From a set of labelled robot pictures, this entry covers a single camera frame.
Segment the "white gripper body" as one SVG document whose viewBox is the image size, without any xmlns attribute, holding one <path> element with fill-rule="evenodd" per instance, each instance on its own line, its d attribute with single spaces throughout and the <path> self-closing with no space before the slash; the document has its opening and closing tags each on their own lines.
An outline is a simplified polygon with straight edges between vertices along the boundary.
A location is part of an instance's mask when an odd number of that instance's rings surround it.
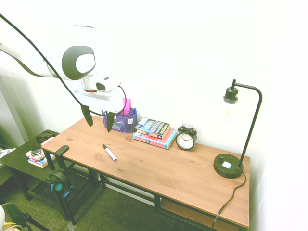
<svg viewBox="0 0 308 231">
<path fill-rule="evenodd" d="M 68 81 L 68 88 L 83 105 L 112 113 L 118 113 L 124 107 L 123 99 L 125 96 L 120 86 L 109 92 L 97 90 L 90 93 L 82 88 L 82 84 L 78 80 Z"/>
</svg>

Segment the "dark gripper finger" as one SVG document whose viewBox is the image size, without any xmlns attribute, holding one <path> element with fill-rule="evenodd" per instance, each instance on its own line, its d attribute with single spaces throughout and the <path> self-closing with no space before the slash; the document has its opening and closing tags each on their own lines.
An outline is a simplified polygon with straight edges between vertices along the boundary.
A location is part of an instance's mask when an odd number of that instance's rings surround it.
<svg viewBox="0 0 308 231">
<path fill-rule="evenodd" d="M 115 116 L 116 116 L 115 113 L 111 113 L 111 112 L 106 113 L 105 117 L 107 119 L 107 125 L 106 125 L 107 132 L 110 132 L 112 130 L 112 126 L 113 126 L 113 123 L 114 123 Z"/>
<path fill-rule="evenodd" d="M 87 122 L 87 124 L 91 127 L 93 125 L 93 119 L 92 119 L 92 116 L 90 114 L 90 110 L 89 110 L 89 107 L 88 106 L 85 106 L 85 105 L 81 105 L 81 110 L 82 110 L 82 113 L 83 113 L 83 116 Z"/>
</svg>

